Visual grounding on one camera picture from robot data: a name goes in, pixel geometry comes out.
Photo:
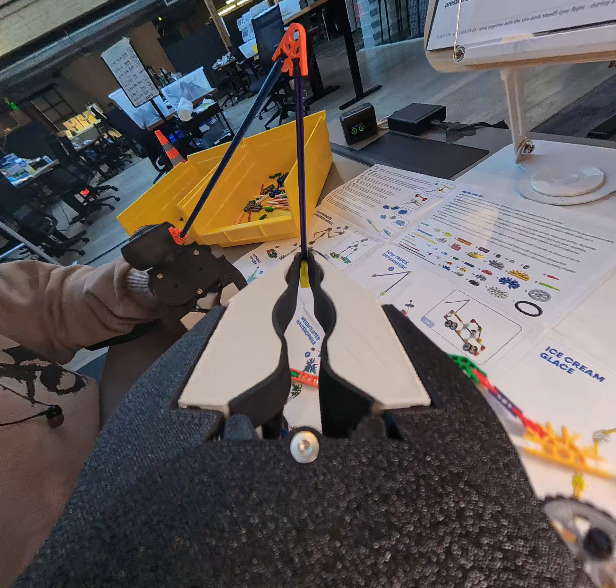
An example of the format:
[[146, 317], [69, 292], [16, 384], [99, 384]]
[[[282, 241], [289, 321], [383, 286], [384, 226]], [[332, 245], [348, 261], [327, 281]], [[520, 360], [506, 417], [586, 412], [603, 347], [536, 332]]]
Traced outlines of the person's left forearm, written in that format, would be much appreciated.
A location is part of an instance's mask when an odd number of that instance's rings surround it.
[[60, 364], [159, 318], [146, 272], [124, 258], [99, 267], [1, 264], [1, 337]]

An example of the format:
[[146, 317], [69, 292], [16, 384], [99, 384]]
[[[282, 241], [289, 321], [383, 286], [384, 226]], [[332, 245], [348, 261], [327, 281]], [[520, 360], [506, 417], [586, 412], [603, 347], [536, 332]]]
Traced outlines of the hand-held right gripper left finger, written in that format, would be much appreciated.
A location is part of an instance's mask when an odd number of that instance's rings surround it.
[[282, 413], [291, 389], [285, 332], [300, 275], [296, 254], [230, 299], [181, 391], [181, 409], [245, 415], [254, 427]]

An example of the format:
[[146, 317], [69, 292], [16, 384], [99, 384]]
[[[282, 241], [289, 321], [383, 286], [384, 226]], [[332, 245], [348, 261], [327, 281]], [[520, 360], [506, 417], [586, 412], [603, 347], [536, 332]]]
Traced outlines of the orange traffic cone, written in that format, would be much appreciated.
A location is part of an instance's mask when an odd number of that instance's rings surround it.
[[168, 160], [171, 163], [172, 167], [177, 165], [181, 165], [187, 162], [187, 159], [178, 151], [176, 147], [171, 143], [171, 141], [166, 137], [166, 135], [161, 132], [161, 130], [154, 130], [155, 136], [158, 139], [158, 142], [162, 146]]

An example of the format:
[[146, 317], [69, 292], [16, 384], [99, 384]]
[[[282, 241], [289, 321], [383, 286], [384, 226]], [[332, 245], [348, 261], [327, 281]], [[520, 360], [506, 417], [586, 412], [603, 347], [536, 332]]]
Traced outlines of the wooden document stand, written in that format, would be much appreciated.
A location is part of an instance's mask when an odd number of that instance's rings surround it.
[[615, 59], [615, 0], [429, 0], [424, 50], [442, 72]]

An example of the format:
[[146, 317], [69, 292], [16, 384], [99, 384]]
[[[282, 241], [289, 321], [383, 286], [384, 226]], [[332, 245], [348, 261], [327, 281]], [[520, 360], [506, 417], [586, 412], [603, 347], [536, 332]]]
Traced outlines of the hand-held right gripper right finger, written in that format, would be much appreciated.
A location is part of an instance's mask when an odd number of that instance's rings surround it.
[[350, 433], [365, 417], [431, 404], [375, 296], [320, 256], [311, 256], [311, 290], [325, 333], [319, 370], [323, 433]]

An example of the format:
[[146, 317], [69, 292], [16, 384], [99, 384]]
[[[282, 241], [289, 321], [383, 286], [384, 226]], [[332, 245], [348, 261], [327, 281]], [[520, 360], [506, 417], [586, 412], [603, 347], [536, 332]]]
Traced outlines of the white instruction sheet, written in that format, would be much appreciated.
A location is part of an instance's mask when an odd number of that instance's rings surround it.
[[[472, 360], [531, 419], [582, 445], [615, 428], [614, 224], [492, 184], [374, 167], [330, 193], [308, 227], [310, 247]], [[578, 481], [519, 451], [541, 498], [615, 517], [615, 480]]]

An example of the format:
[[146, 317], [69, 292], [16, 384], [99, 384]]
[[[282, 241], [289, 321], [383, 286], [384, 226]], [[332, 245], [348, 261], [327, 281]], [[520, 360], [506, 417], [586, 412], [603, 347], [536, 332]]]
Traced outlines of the black power adapter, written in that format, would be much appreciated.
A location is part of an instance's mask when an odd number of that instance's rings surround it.
[[434, 127], [433, 122], [444, 122], [446, 106], [412, 103], [398, 109], [387, 117], [390, 132], [420, 136]]

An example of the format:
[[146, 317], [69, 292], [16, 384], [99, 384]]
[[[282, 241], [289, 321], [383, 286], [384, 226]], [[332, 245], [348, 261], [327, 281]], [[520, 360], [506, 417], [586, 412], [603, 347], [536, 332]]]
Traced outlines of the black toy wheel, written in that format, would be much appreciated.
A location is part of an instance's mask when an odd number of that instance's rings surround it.
[[615, 587], [615, 518], [573, 497], [548, 496], [543, 510], [597, 587]]

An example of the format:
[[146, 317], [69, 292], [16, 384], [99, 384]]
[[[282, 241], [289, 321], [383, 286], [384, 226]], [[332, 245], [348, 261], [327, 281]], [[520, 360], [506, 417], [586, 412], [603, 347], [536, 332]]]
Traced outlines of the pile of toy rods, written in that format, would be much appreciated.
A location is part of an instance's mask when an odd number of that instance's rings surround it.
[[259, 192], [242, 207], [235, 225], [262, 221], [280, 212], [290, 212], [290, 204], [285, 181], [289, 172], [269, 176], [269, 183], [262, 184]]

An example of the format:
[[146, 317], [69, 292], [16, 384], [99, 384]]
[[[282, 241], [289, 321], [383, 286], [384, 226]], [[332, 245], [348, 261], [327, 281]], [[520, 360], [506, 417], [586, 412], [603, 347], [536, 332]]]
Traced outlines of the whiteboard sign on stand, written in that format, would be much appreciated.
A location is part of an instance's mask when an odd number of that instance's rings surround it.
[[128, 37], [122, 37], [106, 49], [101, 58], [134, 107], [140, 107], [159, 95]]

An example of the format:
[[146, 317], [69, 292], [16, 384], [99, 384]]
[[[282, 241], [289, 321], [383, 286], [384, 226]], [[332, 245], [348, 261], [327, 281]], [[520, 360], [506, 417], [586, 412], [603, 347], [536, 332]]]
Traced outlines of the yellow plastic bin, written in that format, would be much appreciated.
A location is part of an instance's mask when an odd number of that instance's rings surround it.
[[229, 143], [188, 156], [118, 215], [129, 236], [143, 226], [170, 222], [182, 227]]
[[[304, 118], [305, 199], [307, 222], [318, 205], [333, 164], [326, 111]], [[288, 208], [271, 213], [243, 212], [270, 176], [288, 173], [284, 187]], [[221, 247], [299, 237], [299, 194], [295, 122], [245, 137], [189, 231], [189, 240]], [[243, 213], [242, 222], [236, 220]]]

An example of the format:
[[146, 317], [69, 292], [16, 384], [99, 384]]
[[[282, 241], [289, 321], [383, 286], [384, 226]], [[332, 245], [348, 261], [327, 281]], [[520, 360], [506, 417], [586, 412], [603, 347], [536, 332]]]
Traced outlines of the black desk mat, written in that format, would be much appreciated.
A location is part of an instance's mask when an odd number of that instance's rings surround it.
[[489, 154], [485, 149], [398, 133], [384, 134], [360, 149], [334, 142], [330, 146], [336, 155], [367, 167], [384, 165], [451, 181]]

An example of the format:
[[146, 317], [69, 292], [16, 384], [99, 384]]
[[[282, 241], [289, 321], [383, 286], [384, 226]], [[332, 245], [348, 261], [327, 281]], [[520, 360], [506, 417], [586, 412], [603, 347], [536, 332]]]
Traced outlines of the blue rods with orange connector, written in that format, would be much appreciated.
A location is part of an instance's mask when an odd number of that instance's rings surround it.
[[301, 254], [301, 285], [309, 286], [307, 273], [309, 271], [309, 247], [307, 239], [307, 212], [306, 212], [306, 181], [305, 181], [305, 152], [304, 152], [304, 76], [308, 74], [307, 40], [304, 27], [299, 23], [292, 23], [285, 32], [278, 48], [273, 54], [273, 67], [260, 88], [256, 100], [251, 106], [236, 132], [227, 151], [224, 153], [213, 176], [204, 188], [203, 193], [196, 202], [195, 208], [189, 215], [184, 227], [170, 228], [168, 231], [174, 242], [184, 245], [189, 229], [199, 215], [208, 197], [215, 188], [227, 165], [231, 161], [235, 151], [242, 142], [249, 126], [264, 105], [273, 87], [282, 74], [288, 74], [293, 79], [295, 89], [295, 114], [296, 114], [296, 155], [297, 155], [297, 183], [299, 197], [299, 229], [300, 229], [300, 254]]

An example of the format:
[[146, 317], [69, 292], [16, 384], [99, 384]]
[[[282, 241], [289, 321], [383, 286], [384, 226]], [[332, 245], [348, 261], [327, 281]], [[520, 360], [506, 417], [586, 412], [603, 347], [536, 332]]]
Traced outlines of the small black display box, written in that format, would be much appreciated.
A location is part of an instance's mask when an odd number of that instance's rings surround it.
[[375, 109], [369, 102], [351, 107], [341, 113], [339, 122], [347, 145], [360, 143], [378, 133]]

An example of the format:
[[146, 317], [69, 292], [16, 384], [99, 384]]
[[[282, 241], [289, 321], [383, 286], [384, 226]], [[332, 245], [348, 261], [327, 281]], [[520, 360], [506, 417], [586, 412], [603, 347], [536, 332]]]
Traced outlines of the black office chair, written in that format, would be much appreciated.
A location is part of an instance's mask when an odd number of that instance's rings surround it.
[[60, 167], [71, 177], [72, 182], [79, 189], [79, 195], [84, 201], [114, 200], [120, 201], [115, 194], [119, 189], [113, 185], [102, 186], [94, 183], [100, 171], [95, 162], [86, 160], [79, 153], [63, 133], [49, 135], [48, 143], [57, 157]]
[[[262, 75], [267, 76], [274, 64], [273, 55], [286, 33], [280, 7], [275, 5], [260, 13], [252, 20], [252, 27], [258, 49], [259, 69]], [[278, 125], [281, 125], [295, 106], [290, 79], [287, 75], [282, 75], [272, 89], [268, 99], [268, 102], [270, 101], [275, 104], [277, 110], [273, 117], [265, 122], [265, 130], [270, 129], [270, 124], [276, 118], [278, 118]]]
[[77, 246], [88, 243], [86, 231], [72, 238], [58, 230], [54, 216], [32, 207], [25, 194], [21, 193], [4, 176], [1, 176], [1, 220], [15, 228], [19, 235], [40, 247], [46, 254], [58, 258], [66, 253], [84, 256]]

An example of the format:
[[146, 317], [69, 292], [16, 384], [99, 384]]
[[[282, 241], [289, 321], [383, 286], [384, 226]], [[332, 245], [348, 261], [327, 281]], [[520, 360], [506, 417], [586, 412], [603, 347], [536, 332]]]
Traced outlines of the white plastic cover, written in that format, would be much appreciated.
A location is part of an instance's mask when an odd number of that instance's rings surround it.
[[138, 127], [147, 129], [159, 122], [161, 115], [167, 117], [175, 113], [183, 100], [195, 103], [198, 102], [199, 98], [203, 98], [212, 91], [213, 87], [206, 77], [204, 67], [201, 66], [163, 87], [161, 94], [152, 100], [158, 109], [155, 109], [149, 100], [139, 107], [133, 106], [125, 91], [121, 88], [109, 94], [108, 98], [119, 106]]

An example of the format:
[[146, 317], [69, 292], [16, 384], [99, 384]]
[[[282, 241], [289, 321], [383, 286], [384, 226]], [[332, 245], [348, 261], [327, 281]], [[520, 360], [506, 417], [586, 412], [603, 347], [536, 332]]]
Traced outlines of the colourful rod and connector model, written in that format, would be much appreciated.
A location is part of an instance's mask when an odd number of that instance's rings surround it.
[[566, 426], [560, 430], [550, 422], [541, 423], [531, 419], [517, 407], [499, 388], [493, 385], [487, 374], [466, 356], [449, 354], [449, 358], [461, 369], [486, 398], [493, 398], [514, 420], [522, 426], [522, 434], [514, 435], [514, 445], [534, 457], [570, 469], [578, 481], [584, 475], [593, 475], [606, 480], [615, 480], [615, 464], [602, 456], [601, 445], [615, 436], [615, 428], [593, 432], [591, 443], [582, 445], [580, 435], [571, 433]]

